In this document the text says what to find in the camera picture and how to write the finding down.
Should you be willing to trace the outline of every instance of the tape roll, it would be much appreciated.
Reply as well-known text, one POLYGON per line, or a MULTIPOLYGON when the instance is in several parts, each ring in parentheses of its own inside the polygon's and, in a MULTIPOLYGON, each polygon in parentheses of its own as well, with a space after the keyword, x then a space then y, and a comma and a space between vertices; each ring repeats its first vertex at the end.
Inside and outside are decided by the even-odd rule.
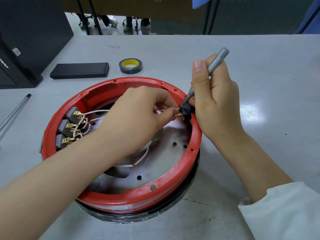
POLYGON ((142 61, 135 58, 124 59, 119 62, 120 71, 125 74, 136 74, 142 70, 142 61))

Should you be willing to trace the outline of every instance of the red circular housing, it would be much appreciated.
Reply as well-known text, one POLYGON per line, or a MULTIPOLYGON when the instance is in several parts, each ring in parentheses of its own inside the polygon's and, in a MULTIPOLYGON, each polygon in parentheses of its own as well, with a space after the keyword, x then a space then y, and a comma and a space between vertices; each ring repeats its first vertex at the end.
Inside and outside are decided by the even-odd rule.
MULTIPOLYGON (((95 84, 66 101, 53 115, 44 132, 41 150, 43 159, 46 160, 57 152, 55 136, 58 126, 64 115, 72 107, 77 107, 81 113, 86 113, 92 111, 92 107, 103 101, 123 95, 128 88, 140 86, 165 89, 177 104, 181 104, 186 96, 183 91, 167 82, 147 77, 121 77, 95 84)), ((78 200, 103 212, 127 214, 148 209, 166 198, 182 183, 196 161, 202 131, 194 114, 192 114, 191 124, 192 134, 188 148, 178 163, 167 173, 153 182, 128 189, 122 194, 96 193, 86 189, 79 195, 78 200)))

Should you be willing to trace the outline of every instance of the white table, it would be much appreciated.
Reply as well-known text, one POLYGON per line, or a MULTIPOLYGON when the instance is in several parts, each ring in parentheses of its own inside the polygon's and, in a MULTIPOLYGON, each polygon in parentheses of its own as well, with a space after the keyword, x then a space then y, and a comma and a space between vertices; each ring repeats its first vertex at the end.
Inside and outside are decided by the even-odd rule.
MULTIPOLYGON (((320 192, 320 35, 75 36, 33 89, 0 90, 0 121, 32 97, 0 135, 0 186, 41 162, 38 153, 52 115, 70 97, 103 78, 52 80, 57 63, 109 62, 107 79, 125 76, 118 63, 138 58, 139 76, 187 92, 191 65, 223 46, 230 76, 240 89, 243 125, 296 181, 320 192)), ((159 217, 134 224, 102 222, 74 203, 42 240, 253 239, 239 210, 246 192, 230 166, 203 137, 198 173, 190 190, 159 217)))

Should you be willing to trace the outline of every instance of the blue cloth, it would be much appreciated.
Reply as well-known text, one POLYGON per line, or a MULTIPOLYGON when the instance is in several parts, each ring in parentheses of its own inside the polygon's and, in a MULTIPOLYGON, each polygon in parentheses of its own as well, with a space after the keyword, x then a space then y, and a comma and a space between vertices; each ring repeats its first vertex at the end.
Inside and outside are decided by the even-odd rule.
POLYGON ((201 5, 207 3, 210 0, 192 0, 192 8, 195 9, 200 7, 201 5))

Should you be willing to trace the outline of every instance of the yellow tape core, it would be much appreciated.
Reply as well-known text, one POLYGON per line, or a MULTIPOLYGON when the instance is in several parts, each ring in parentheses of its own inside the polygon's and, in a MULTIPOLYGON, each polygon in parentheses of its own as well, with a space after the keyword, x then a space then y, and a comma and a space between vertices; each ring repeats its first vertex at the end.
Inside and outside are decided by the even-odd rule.
POLYGON ((137 60, 125 60, 122 62, 122 66, 126 68, 133 68, 137 67, 139 65, 139 62, 137 60))

